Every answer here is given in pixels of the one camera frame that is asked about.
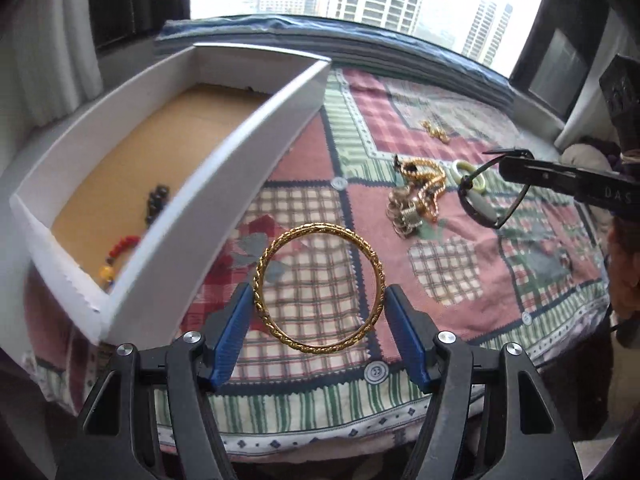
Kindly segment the black smart watch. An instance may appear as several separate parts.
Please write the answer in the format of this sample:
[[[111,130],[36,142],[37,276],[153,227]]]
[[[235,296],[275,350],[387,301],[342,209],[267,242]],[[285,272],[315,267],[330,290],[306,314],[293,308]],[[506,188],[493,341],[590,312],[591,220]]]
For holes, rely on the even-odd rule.
[[[485,179],[490,173],[490,170],[497,167],[494,166],[483,170],[482,166],[479,166],[478,170],[484,174]],[[457,193],[464,212],[472,220],[480,226],[484,226],[484,228],[498,230],[511,218],[516,208],[521,205],[528,190],[529,186],[521,184],[518,192],[513,196],[512,202],[506,208],[500,208],[497,205],[496,199],[492,198],[488,191],[488,184],[486,184],[486,192],[480,194],[472,189],[472,182],[469,178],[464,178],[462,182],[458,184]]]

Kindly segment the gold earrings cluster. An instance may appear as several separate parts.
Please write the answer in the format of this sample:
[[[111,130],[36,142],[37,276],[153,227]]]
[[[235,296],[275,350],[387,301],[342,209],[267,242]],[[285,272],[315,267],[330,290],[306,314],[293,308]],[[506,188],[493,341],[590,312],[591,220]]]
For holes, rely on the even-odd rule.
[[[423,122],[421,122],[421,126],[431,138],[437,139],[443,144],[448,144],[450,142],[448,133],[446,133],[443,128],[440,128],[438,125],[434,125],[429,120],[424,120]]]

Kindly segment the gold twisted bangle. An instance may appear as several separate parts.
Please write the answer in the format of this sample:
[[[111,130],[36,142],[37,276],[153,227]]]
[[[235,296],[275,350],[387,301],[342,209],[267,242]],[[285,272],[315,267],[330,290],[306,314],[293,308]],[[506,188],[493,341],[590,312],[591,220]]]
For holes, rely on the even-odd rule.
[[[359,344],[374,329],[386,281],[364,238],[344,226],[310,222],[270,242],[256,262],[252,289],[267,333],[321,356]]]

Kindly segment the beige folded blanket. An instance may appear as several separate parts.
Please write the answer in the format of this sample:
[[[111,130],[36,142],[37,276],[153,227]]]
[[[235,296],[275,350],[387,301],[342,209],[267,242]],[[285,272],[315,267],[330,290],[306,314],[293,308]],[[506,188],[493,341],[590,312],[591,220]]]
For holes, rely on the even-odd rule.
[[[570,145],[561,155],[563,165],[601,172],[613,172],[611,162],[620,160],[620,149],[613,143]]]

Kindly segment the pale green jade bangle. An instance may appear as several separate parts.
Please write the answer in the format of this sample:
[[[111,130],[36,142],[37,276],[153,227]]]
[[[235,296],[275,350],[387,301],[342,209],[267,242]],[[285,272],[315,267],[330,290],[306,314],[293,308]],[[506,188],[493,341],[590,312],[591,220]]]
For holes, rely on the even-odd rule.
[[[464,178],[469,178],[472,182],[472,189],[480,194],[486,192],[486,179],[484,174],[463,159],[456,159],[451,163],[450,174],[455,184],[460,184]]]

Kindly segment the white right curtain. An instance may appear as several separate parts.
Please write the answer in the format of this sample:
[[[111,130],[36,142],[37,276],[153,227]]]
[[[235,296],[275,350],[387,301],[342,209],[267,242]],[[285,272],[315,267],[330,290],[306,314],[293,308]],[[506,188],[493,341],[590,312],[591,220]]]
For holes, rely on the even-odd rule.
[[[588,76],[582,86],[570,117],[560,135],[554,141],[559,152],[576,144],[583,136],[616,141],[617,134],[612,125],[608,109],[599,84],[599,79],[608,68],[616,54],[636,58],[638,48],[632,40],[627,26],[618,14],[611,9],[608,12],[603,35]]]

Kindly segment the white curtain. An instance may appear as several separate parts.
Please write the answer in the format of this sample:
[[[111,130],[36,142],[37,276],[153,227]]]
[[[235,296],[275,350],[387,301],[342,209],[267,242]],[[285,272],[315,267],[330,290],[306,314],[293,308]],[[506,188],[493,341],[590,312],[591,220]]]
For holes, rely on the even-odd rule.
[[[22,0],[10,37],[34,125],[72,114],[103,92],[89,0]]]
[[[599,84],[599,79],[608,68],[616,54],[636,58],[638,48],[632,40],[627,26],[618,14],[611,9],[608,12],[603,35],[588,76],[582,86],[570,117],[560,135],[554,141],[559,152],[576,144],[583,136],[616,141],[617,134],[612,125],[608,109]]]

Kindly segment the plaid patchwork bed cover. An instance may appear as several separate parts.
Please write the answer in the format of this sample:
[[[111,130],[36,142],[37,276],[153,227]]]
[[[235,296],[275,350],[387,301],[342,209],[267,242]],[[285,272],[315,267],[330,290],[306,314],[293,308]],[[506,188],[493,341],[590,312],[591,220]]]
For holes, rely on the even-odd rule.
[[[431,138],[429,120],[450,142]],[[358,70],[329,74],[324,103],[257,192],[175,332],[200,328],[247,281],[278,235],[307,222],[342,224],[368,240],[386,280],[436,324],[487,348],[516,341],[547,361],[590,336],[608,306],[603,257],[585,211],[534,188],[498,230],[478,226],[454,188],[436,221],[408,238],[386,218],[400,177],[393,157],[479,162],[503,114],[435,87]],[[212,400],[239,462],[306,462],[392,448],[416,437],[427,398],[410,382],[385,320],[332,354],[296,352],[250,324],[231,379]]]

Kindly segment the white cardboard box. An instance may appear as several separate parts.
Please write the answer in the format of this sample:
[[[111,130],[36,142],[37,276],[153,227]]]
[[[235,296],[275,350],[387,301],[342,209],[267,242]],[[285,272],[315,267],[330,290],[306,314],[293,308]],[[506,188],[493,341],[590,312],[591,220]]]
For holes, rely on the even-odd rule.
[[[331,62],[194,44],[80,115],[10,199],[32,262],[93,344],[170,341],[232,230],[322,105]]]

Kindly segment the blue striped folded blanket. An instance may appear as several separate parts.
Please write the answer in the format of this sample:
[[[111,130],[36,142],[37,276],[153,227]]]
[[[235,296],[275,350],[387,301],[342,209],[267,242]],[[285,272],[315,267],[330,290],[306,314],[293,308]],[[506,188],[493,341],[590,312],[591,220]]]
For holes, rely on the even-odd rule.
[[[506,77],[448,49],[401,32],[318,16],[250,14],[168,20],[154,39],[168,55],[197,42],[226,42],[299,50],[375,75],[434,84],[512,115]]]

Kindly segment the white left curtain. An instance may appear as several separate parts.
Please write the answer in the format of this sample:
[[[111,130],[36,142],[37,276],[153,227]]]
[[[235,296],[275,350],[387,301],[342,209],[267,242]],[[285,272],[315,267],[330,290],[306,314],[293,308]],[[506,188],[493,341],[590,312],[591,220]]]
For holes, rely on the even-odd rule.
[[[22,0],[10,37],[34,125],[72,114],[103,92],[89,0]]]

